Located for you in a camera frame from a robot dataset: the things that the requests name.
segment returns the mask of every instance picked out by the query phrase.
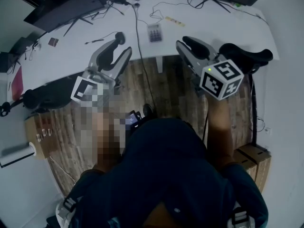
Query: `wooden floor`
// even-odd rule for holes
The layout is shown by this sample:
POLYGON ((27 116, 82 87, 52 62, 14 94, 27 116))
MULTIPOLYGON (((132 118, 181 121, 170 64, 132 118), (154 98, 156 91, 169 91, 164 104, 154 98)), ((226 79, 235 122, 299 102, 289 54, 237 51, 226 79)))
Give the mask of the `wooden floor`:
MULTIPOLYGON (((205 97, 198 98, 190 83, 191 71, 182 65, 180 58, 165 57, 164 72, 159 74, 155 58, 144 60, 152 94, 159 117, 180 117, 190 123, 196 133, 202 137, 208 110, 205 97)), ((140 111, 143 105, 153 105, 146 75, 139 60, 129 63, 121 77, 121 95, 125 101, 126 112, 140 111)), ((239 91, 228 99, 232 122, 232 135, 235 148, 251 141, 251 97, 248 78, 245 77, 239 91)), ((77 146, 74 135, 74 110, 72 105, 52 113, 55 132, 58 138, 58 151, 51 157, 75 180, 80 174, 93 166, 77 146)), ((49 158, 54 176, 67 195, 74 182, 49 158)))

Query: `person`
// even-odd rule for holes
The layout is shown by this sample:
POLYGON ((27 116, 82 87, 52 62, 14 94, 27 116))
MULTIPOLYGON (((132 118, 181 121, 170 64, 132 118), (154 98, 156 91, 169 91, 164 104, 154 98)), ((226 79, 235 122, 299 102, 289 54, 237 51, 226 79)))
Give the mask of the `person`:
POLYGON ((263 197, 233 160, 228 103, 207 99, 208 148, 184 121, 151 119, 132 133, 120 156, 110 118, 97 118, 97 164, 66 199, 73 197, 69 227, 221 228, 236 202, 255 227, 265 227, 263 197))

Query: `black office chair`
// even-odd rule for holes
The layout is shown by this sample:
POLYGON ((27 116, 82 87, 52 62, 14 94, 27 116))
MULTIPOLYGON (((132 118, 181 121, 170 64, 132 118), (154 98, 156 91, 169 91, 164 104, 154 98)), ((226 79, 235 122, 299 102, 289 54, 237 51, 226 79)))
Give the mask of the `black office chair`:
POLYGON ((266 66, 274 58, 268 49, 253 53, 244 51, 231 43, 222 45, 218 53, 226 59, 231 59, 243 74, 254 74, 260 67, 266 66))

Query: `paper roll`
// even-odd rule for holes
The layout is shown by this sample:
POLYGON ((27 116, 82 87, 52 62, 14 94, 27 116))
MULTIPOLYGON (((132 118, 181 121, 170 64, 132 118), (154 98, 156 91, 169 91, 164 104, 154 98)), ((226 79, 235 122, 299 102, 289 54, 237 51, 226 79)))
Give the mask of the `paper roll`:
POLYGON ((29 142, 28 144, 26 144, 25 148, 21 148, 20 150, 1 156, 0 157, 1 167, 8 166, 17 161, 21 161, 22 159, 29 157, 31 155, 36 155, 36 148, 33 145, 33 143, 29 142))

